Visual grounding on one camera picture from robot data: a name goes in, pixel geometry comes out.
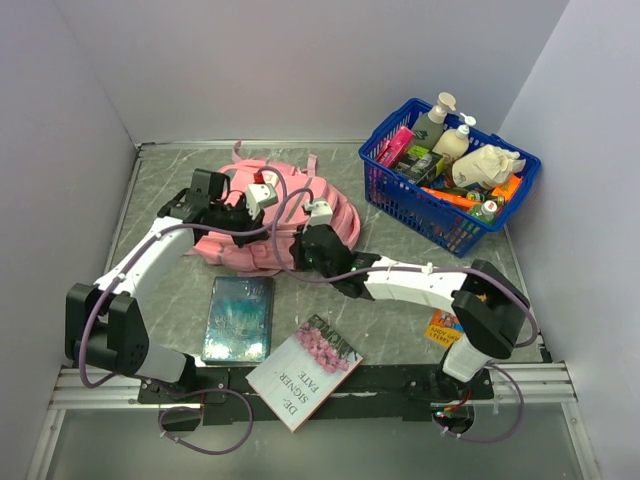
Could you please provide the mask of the pink school backpack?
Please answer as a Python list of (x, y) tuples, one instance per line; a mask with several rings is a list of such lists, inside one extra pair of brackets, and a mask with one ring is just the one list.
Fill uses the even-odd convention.
[(244, 276), (274, 275), (287, 267), (302, 271), (303, 254), (300, 252), (301, 237), (331, 228), (338, 243), (351, 250), (360, 235), (361, 222), (355, 206), (328, 180), (317, 173), (317, 156), (310, 154), (302, 167), (281, 161), (270, 161), (264, 157), (243, 158), (239, 155), (240, 142), (232, 149), (232, 162), (219, 169), (230, 176), (231, 195), (225, 201), (233, 206), (251, 184), (259, 169), (268, 166), (263, 178), (275, 185), (278, 198), (300, 188), (307, 188), (313, 195), (301, 193), (293, 197), (277, 216), (279, 206), (265, 210), (266, 223), (277, 222), (273, 240), (257, 240), (238, 246), (231, 236), (210, 232), (205, 234), (189, 251), (208, 264), (230, 268)]

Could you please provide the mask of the white book pink flowers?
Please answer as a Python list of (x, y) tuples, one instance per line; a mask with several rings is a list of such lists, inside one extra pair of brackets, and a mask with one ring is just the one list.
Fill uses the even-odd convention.
[(333, 327), (313, 315), (246, 379), (294, 433), (362, 361), (362, 355)]

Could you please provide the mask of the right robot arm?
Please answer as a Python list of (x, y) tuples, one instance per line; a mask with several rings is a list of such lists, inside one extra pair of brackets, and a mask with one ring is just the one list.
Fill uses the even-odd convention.
[(402, 263), (350, 250), (329, 225), (297, 233), (292, 254), (302, 269), (319, 274), (316, 283), (329, 283), (346, 297), (408, 302), (453, 315), (462, 335), (436, 375), (438, 390), (448, 398), (462, 396), (490, 361), (508, 359), (535, 340), (518, 341), (525, 322), (537, 331), (530, 303), (488, 261), (447, 268)]

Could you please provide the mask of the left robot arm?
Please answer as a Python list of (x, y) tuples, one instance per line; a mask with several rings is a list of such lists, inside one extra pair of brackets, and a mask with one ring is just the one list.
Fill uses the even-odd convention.
[(79, 369), (83, 385), (90, 366), (116, 375), (162, 383), (177, 402), (198, 387), (193, 356), (150, 340), (141, 305), (161, 278), (208, 233), (240, 245), (267, 236), (265, 211), (278, 201), (275, 187), (256, 173), (235, 203), (228, 175), (197, 169), (189, 187), (158, 211), (143, 239), (112, 270), (91, 284), (77, 283), (65, 300), (65, 355)]

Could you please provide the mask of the beige cloth bag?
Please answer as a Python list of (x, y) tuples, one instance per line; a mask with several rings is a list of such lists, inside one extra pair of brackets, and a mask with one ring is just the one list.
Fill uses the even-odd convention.
[(451, 180), (456, 187), (473, 185), (493, 189), (521, 172), (526, 160), (519, 152), (484, 145), (456, 160), (451, 167)]

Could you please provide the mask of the orange snack pack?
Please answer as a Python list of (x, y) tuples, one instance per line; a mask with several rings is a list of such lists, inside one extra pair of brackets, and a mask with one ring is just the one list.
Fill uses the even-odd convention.
[(503, 199), (507, 203), (514, 197), (520, 184), (521, 178), (517, 175), (512, 175), (503, 184), (495, 187), (491, 191), (491, 195)]

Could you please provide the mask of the teal hardcover book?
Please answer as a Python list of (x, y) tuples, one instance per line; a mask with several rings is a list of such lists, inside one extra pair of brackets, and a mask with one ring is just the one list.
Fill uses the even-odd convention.
[(208, 366), (259, 364), (270, 353), (275, 280), (218, 277), (212, 286), (201, 360)]

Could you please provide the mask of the pink box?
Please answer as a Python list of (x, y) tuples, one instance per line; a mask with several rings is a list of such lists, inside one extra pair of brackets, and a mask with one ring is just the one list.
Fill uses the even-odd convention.
[(391, 139), (384, 142), (376, 161), (387, 168), (392, 168), (407, 150), (413, 138), (414, 132), (401, 126)]

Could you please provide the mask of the blue plastic basket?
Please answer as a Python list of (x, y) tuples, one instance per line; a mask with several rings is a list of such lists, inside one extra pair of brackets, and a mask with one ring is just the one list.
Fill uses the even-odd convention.
[(541, 169), (536, 156), (509, 144), (496, 134), (471, 129), (472, 151), (485, 145), (515, 151), (526, 161), (517, 176), (521, 183), (514, 195), (497, 213), (492, 224), (483, 223), (444, 199), (438, 199), (421, 188), (410, 184), (400, 174), (377, 162), (386, 141), (392, 139), (401, 127), (411, 128), (421, 114), (432, 105), (419, 99), (407, 100), (399, 109), (373, 130), (358, 150), (364, 162), (364, 195), (367, 202), (395, 218), (426, 239), (462, 258), (487, 233), (496, 233), (519, 210), (527, 199)]

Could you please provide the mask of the black green box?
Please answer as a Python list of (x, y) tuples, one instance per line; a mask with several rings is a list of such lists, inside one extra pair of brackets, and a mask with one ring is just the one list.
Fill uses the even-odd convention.
[(445, 158), (421, 146), (411, 146), (398, 159), (394, 171), (412, 184), (428, 187), (444, 170)]

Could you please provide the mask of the yellow children's book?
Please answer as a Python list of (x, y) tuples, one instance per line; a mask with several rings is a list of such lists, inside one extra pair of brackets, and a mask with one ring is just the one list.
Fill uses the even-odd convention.
[(458, 318), (446, 311), (435, 310), (426, 329), (425, 336), (437, 344), (449, 348), (459, 340), (464, 331)]

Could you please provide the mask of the orange packet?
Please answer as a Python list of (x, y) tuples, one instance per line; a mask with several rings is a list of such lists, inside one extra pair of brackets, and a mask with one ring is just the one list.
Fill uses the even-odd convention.
[(466, 197), (453, 195), (439, 190), (434, 190), (427, 187), (423, 187), (422, 190), (437, 199), (447, 201), (455, 207), (465, 211), (472, 209), (476, 205), (480, 205), (479, 201), (471, 200)]

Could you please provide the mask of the grey pump bottle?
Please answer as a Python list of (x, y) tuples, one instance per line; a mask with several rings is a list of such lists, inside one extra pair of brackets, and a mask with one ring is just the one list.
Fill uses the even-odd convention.
[(456, 98), (448, 92), (441, 92), (433, 107), (414, 123), (413, 144), (432, 150), (444, 132), (446, 116), (455, 110)]

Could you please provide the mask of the cream pump bottle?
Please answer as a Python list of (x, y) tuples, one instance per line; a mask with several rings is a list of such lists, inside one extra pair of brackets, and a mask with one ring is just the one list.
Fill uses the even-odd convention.
[(447, 129), (436, 142), (433, 152), (440, 155), (446, 165), (450, 165), (462, 157), (469, 148), (471, 128), (476, 119), (471, 115), (460, 113), (463, 123), (456, 129)]

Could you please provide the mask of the green bottle red cap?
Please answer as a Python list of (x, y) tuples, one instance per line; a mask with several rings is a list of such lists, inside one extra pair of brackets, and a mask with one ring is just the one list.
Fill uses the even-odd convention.
[(498, 202), (495, 200), (486, 200), (483, 203), (473, 206), (469, 211), (469, 215), (484, 224), (492, 225), (495, 222), (499, 209), (500, 205)]

